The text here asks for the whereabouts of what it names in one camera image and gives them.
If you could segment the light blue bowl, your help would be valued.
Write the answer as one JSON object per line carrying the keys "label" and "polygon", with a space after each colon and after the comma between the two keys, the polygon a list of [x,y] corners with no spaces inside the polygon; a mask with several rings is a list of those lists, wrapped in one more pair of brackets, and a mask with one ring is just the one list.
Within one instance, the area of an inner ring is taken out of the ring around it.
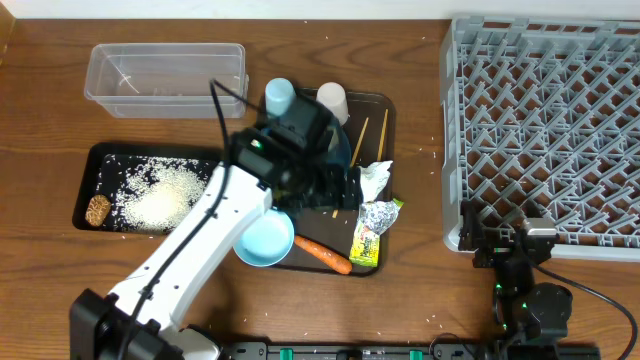
{"label": "light blue bowl", "polygon": [[290,217],[284,212],[268,210],[240,236],[233,250],[248,265],[269,267],[287,256],[294,237]]}

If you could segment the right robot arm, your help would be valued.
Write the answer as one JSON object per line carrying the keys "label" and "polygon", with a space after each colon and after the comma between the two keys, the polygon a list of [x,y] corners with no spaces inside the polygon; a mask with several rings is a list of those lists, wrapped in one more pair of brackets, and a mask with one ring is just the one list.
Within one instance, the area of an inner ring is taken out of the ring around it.
{"label": "right robot arm", "polygon": [[553,222],[535,213],[507,240],[485,235],[471,202],[461,205],[458,249],[474,253],[473,266],[494,270],[493,314],[504,334],[476,348],[475,359],[558,359],[557,341],[568,335],[573,296],[564,286],[534,278],[558,240]]}

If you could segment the white rice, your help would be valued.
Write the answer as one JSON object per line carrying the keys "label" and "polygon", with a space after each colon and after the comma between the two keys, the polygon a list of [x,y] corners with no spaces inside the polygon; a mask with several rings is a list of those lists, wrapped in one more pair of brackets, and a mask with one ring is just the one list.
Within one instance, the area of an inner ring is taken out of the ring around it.
{"label": "white rice", "polygon": [[171,232],[204,194],[216,165],[215,161],[199,159],[106,155],[93,196],[105,195],[111,210],[97,228]]}

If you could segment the dark blue plate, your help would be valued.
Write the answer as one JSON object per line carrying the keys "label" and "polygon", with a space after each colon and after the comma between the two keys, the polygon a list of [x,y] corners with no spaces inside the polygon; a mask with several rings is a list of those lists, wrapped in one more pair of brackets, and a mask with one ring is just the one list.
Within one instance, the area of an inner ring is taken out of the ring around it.
{"label": "dark blue plate", "polygon": [[317,143],[317,146],[309,152],[301,152],[272,137],[270,134],[270,125],[273,120],[269,121],[267,126],[261,130],[263,135],[273,138],[277,142],[287,146],[307,159],[312,159],[318,163],[327,165],[328,172],[342,172],[344,174],[344,178],[346,178],[349,168],[351,148],[344,131],[333,117],[325,129],[323,137]]}

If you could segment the brown textured food piece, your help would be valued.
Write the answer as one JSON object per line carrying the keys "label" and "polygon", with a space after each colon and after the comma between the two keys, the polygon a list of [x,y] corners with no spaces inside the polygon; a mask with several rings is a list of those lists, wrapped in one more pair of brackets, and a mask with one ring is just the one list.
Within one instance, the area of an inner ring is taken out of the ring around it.
{"label": "brown textured food piece", "polygon": [[111,210],[111,202],[105,195],[93,196],[85,212],[85,220],[93,227],[101,226]]}

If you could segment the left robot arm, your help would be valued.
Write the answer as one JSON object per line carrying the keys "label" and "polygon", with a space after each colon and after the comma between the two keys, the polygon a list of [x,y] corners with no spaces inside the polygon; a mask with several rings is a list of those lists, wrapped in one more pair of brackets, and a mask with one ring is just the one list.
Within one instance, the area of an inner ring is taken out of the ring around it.
{"label": "left robot arm", "polygon": [[181,323],[241,236],[272,207],[355,209],[362,192],[341,128],[313,139],[247,128],[225,140],[203,196],[159,248],[105,297],[71,306],[73,359],[218,359],[220,345]]}

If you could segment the orange carrot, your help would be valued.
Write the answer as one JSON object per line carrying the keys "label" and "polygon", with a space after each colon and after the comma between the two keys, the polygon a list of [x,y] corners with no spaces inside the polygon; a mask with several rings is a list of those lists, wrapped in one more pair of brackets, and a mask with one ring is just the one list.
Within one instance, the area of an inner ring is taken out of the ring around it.
{"label": "orange carrot", "polygon": [[319,243],[298,235],[294,237],[294,243],[339,274],[348,275],[353,269],[348,259]]}

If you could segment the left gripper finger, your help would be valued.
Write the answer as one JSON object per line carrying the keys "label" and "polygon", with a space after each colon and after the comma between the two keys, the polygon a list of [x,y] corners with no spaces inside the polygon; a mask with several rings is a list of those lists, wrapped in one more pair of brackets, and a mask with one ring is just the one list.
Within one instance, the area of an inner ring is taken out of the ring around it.
{"label": "left gripper finger", "polygon": [[355,166],[348,170],[345,178],[344,208],[358,210],[362,202],[361,168]]}
{"label": "left gripper finger", "polygon": [[344,174],[342,172],[316,173],[308,185],[297,193],[287,196],[287,207],[332,208],[343,207]]}

